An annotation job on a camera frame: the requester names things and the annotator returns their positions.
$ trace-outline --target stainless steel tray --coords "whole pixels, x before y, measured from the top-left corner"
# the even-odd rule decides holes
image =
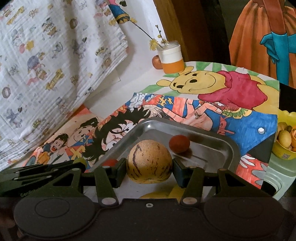
[[[191,151],[183,155],[173,153],[168,146],[170,138],[178,134],[185,135],[190,139]],[[131,129],[114,147],[107,151],[91,168],[91,171],[108,159],[127,158],[132,147],[146,139],[155,140],[165,145],[172,158],[181,160],[185,166],[198,166],[206,172],[217,172],[219,168],[235,172],[240,160],[239,147],[229,137],[153,117],[140,122]],[[169,192],[174,185],[176,185],[176,180],[173,175],[167,181],[158,184],[137,184],[126,176],[121,187],[115,189],[115,192],[121,201],[122,198],[139,198],[154,191]],[[204,187],[203,198],[209,194],[210,190],[211,187]]]

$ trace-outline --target screw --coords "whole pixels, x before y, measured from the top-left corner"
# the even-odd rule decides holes
[[[153,207],[154,205],[152,203],[146,203],[146,207]]]
[[[113,205],[116,203],[116,199],[112,197],[105,197],[102,199],[102,204],[104,205]]]
[[[186,197],[183,199],[183,203],[186,205],[193,205],[197,203],[197,199],[194,197]]]

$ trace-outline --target pepino melon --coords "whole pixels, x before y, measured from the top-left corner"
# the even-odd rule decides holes
[[[144,140],[130,151],[126,162],[126,172],[136,183],[151,184],[167,180],[173,169],[173,161],[168,149],[154,140]]]

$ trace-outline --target white bedsheet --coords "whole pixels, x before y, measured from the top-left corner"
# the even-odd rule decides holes
[[[55,132],[127,56],[103,0],[14,0],[0,11],[0,170]]]

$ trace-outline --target small red ball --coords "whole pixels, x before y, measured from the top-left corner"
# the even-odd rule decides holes
[[[189,149],[190,140],[184,135],[176,135],[170,139],[168,145],[174,153],[182,153]]]
[[[103,162],[101,164],[101,166],[110,166],[110,167],[114,167],[116,164],[118,163],[118,161],[116,159],[108,159],[107,161]]]

